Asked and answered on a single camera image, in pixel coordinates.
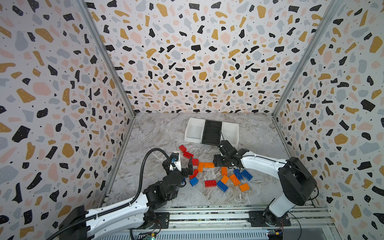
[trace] black mounting plate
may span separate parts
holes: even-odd
[[[251,223],[251,227],[270,227],[269,225],[267,225],[265,223],[265,219],[263,217],[263,212],[264,211],[249,211],[248,212],[249,213],[248,222]],[[285,213],[281,217],[281,219],[283,220],[283,225],[289,227],[291,225],[291,221],[289,220],[289,218],[287,219],[287,216],[288,216],[288,214]],[[280,227],[280,226],[281,226],[281,222],[276,224],[275,227]]]
[[[160,221],[155,221],[156,222],[156,229],[167,229],[169,225],[169,212],[155,212],[156,214],[156,219]]]

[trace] black cable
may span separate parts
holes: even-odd
[[[81,219],[77,222],[74,222],[72,224],[69,224],[68,226],[66,227],[63,227],[61,228],[60,230],[58,230],[57,232],[55,232],[54,234],[52,234],[50,237],[47,238],[47,240],[53,240],[55,237],[59,236],[60,234],[62,234],[63,232],[65,232],[66,230],[70,229],[71,227],[74,227],[74,226],[77,226],[83,222],[87,222],[88,220],[91,220],[91,219],[96,219],[97,217],[100,217],[100,216],[103,216],[103,215],[106,215],[106,214],[109,214],[111,212],[115,212],[117,210],[120,210],[120,209],[123,209],[125,207],[128,207],[130,206],[132,203],[134,203],[137,198],[139,197],[140,193],[141,193],[141,187],[142,187],[142,182],[143,182],[143,174],[144,174],[144,166],[145,166],[145,162],[147,161],[147,158],[149,157],[149,155],[154,152],[154,151],[159,151],[161,152],[162,154],[164,154],[164,156],[169,159],[169,156],[167,155],[166,152],[164,152],[164,150],[160,149],[160,148],[152,148],[151,150],[149,150],[147,152],[147,154],[144,156],[144,159],[143,159],[143,162],[141,164],[141,169],[140,169],[140,179],[139,179],[139,188],[137,190],[137,193],[136,195],[134,196],[134,198],[130,201],[130,202],[127,202],[126,204],[123,204],[123,205],[120,205],[120,206],[117,206],[117,207],[114,207],[112,209],[109,209],[109,210],[106,210],[106,211],[103,211],[99,214],[94,214],[92,216],[89,216],[89,217],[86,217],[84,219]]]
[[[255,157],[254,155],[247,155],[247,156],[243,156],[243,157]],[[266,158],[266,157],[262,157],[262,156],[256,156],[256,157],[261,157],[261,158],[264,158],[264,159],[267,159],[267,160],[270,160],[270,161],[273,161],[273,162],[279,162],[279,161],[275,161],[275,160],[272,160],[272,159],[269,159],[269,158]],[[302,174],[304,174],[307,178],[309,178],[312,182],[313,182],[313,184],[315,185],[315,187],[317,188],[317,195],[315,196],[315,197],[313,197],[313,198],[311,198],[311,199],[307,199],[307,201],[310,201],[310,200],[313,200],[313,199],[315,199],[315,198],[317,198],[318,197],[318,195],[319,195],[319,188],[317,187],[317,183],[312,179],[312,178],[310,178],[308,175],[306,175],[305,173],[303,173],[303,171],[301,171],[300,169],[298,169],[298,168],[295,168],[295,167],[293,167],[294,169],[296,169],[296,170],[298,170],[298,171],[300,171]]]
[[[152,225],[155,224],[155,228],[154,228],[152,231],[150,231],[150,232],[144,232],[144,233],[139,233],[139,235],[147,235],[147,234],[151,234],[151,233],[153,233],[154,230],[156,230],[156,226],[157,226],[157,224],[156,224],[156,220],[157,220],[157,219],[155,219],[155,220],[153,221],[153,223],[152,223]]]
[[[135,238],[133,237],[132,229],[129,230],[129,235],[131,237],[131,240],[135,240]]]
[[[303,230],[301,229],[301,224],[300,224],[300,222],[299,222],[299,220],[297,219],[297,217],[295,217],[295,215],[293,215],[293,214],[291,214],[294,218],[296,218],[296,220],[297,220],[297,222],[299,223],[299,226],[300,226],[300,235],[299,235],[299,237],[297,238],[297,240],[299,240],[300,239],[300,237],[301,237],[301,233],[303,232]]]
[[[243,157],[255,157],[255,155],[247,155],[247,156],[243,156]],[[269,158],[266,158],[266,157],[262,157],[262,156],[258,156],[258,155],[256,157],[261,157],[261,158],[264,158],[266,160],[270,160],[270,161],[273,161],[273,162],[279,162],[279,161],[275,161],[275,160],[272,160],[272,159],[269,159]]]
[[[184,185],[180,185],[180,187],[185,187],[187,185],[187,182],[185,181],[184,178],[183,178],[183,182],[184,182]]]
[[[307,201],[313,200],[313,199],[317,198],[317,196],[319,195],[319,188],[317,187],[317,183],[314,180],[312,180],[312,178],[308,177],[308,175],[303,173],[300,169],[297,169],[295,167],[293,167],[293,168],[296,169],[296,170],[299,170],[302,174],[304,174],[307,178],[309,178],[313,182],[314,186],[317,188],[317,195],[315,197],[311,198],[311,199],[308,199]]]

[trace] white plastic bin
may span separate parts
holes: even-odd
[[[201,143],[203,138],[205,119],[189,118],[187,128],[185,129],[184,140],[186,142]],[[228,140],[235,148],[239,144],[239,124],[222,122],[221,140]]]

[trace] marble floor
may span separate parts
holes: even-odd
[[[150,149],[158,147],[170,155],[176,146],[183,144],[201,162],[212,162],[215,154],[220,154],[216,146],[184,142],[184,132],[188,119],[201,118],[239,124],[239,145],[255,153],[273,158],[288,158],[283,143],[272,122],[270,114],[264,113],[139,113],[130,136],[124,157],[118,169],[107,204],[114,204],[136,194],[142,160]],[[187,167],[188,159],[181,157],[182,167]],[[161,180],[165,175],[162,162],[165,157],[154,152],[147,159],[142,191],[149,185]],[[208,206],[208,205],[266,205],[282,191],[279,180],[257,170],[248,170],[253,179],[248,182],[250,190],[241,192],[229,180],[228,190],[224,193],[217,187],[205,188],[204,180],[220,180],[221,168],[216,167],[197,175],[199,183],[192,187],[187,179],[187,186],[180,188],[178,197],[169,201],[167,206]]]

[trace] patterned wall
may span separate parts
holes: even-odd
[[[71,1],[0,11],[0,239],[46,239],[100,203],[128,119]]]
[[[330,1],[88,0],[136,112],[273,111]]]
[[[345,1],[277,120],[343,239],[384,238],[384,2]]]

